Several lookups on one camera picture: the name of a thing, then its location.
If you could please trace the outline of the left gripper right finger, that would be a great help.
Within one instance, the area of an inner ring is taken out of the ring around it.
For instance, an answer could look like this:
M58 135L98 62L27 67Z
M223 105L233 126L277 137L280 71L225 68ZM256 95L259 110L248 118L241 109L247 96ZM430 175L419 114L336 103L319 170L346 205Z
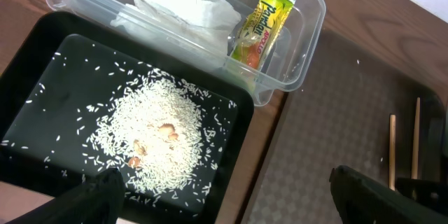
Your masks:
M344 165L330 175L343 223L447 224L447 185L398 178L396 191Z

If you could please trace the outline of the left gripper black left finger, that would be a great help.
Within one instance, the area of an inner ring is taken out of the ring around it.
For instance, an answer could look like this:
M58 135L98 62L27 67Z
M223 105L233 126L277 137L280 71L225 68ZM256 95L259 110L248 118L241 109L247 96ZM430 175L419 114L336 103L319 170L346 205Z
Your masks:
M124 198L123 176L109 168L8 224L115 223Z

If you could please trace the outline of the wooden chopstick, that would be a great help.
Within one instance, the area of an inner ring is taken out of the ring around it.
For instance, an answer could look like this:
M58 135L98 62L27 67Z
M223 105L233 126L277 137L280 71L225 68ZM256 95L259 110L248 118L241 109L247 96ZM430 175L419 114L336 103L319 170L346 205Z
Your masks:
M388 187L395 190L396 181L396 116L389 118L389 161L388 161Z
M413 147L412 147L412 170L411 170L411 178L412 179L418 179L420 113L421 113L421 100L418 97L416 99L416 110L415 110L415 117L414 117L414 133L413 133Z

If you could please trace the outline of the rice food waste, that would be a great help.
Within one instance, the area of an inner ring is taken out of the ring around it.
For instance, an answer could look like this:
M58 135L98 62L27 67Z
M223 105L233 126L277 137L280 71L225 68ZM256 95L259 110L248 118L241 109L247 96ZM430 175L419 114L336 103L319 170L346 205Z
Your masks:
M81 36L66 38L1 140L64 178L120 171L126 198L197 216L237 104Z

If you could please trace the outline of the green orange snack wrapper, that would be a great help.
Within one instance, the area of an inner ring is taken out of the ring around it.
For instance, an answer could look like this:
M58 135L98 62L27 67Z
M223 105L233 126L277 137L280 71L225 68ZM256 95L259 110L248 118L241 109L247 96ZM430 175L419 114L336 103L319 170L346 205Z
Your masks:
M260 70L296 0L259 0L237 33L231 58Z

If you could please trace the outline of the white paper napkin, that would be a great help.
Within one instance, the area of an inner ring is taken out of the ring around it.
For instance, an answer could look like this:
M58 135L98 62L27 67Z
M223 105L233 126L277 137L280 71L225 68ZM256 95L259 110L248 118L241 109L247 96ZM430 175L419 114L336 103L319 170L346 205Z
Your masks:
M242 19L226 0L134 0L126 7L225 55L228 37Z

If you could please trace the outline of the clear plastic waste bin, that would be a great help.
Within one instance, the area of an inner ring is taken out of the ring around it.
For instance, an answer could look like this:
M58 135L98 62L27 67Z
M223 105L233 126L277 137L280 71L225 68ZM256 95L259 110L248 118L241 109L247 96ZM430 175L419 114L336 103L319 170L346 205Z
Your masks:
M258 0L226 0L245 19ZM106 25L140 43L170 54L198 69L223 78L252 96L256 106L266 105L273 91L291 92L303 83L326 14L324 0L296 0L264 64L252 69L230 53L240 25L228 34L226 48L217 51L185 27L173 27L135 9L133 0L47 0L54 10L67 10Z

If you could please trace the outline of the brown plastic serving tray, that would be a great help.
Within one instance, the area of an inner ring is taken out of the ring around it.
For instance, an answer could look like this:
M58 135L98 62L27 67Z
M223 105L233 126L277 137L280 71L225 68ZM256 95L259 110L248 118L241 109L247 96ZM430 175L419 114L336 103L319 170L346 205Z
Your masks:
M244 222L339 223L330 173L346 165L387 184L391 115L395 175L411 174L418 125L419 178L439 181L445 125L440 98L355 43L322 33L304 83L288 95Z

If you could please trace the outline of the black plastic tray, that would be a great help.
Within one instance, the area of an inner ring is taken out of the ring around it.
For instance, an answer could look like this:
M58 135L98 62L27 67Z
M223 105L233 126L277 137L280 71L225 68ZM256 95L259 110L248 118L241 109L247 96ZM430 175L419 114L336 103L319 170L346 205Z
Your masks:
M67 12L1 75L1 180L30 223L213 223L253 115L244 89Z

